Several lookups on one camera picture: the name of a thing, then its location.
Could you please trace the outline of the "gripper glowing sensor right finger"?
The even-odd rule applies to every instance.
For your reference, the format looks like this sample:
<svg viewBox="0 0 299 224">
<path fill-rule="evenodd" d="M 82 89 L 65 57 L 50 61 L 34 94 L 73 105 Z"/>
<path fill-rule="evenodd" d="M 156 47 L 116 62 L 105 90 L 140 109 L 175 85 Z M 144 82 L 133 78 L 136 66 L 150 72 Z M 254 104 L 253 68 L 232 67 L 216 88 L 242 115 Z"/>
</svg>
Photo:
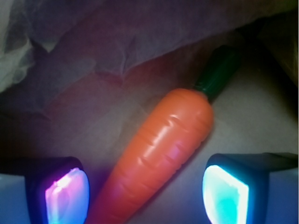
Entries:
<svg viewBox="0 0 299 224">
<path fill-rule="evenodd" d="M 214 154 L 203 174 L 202 195 L 213 224 L 297 224 L 298 155 Z"/>
</svg>

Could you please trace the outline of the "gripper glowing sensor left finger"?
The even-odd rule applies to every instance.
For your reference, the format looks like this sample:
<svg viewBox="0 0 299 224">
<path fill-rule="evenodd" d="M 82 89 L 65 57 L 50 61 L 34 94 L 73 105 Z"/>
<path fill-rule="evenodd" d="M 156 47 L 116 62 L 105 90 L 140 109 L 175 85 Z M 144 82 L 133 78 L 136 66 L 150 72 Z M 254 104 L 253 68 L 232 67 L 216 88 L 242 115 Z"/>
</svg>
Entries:
<svg viewBox="0 0 299 224">
<path fill-rule="evenodd" d="M 77 158 L 0 160 L 2 224 L 82 224 L 89 201 L 89 180 Z"/>
</svg>

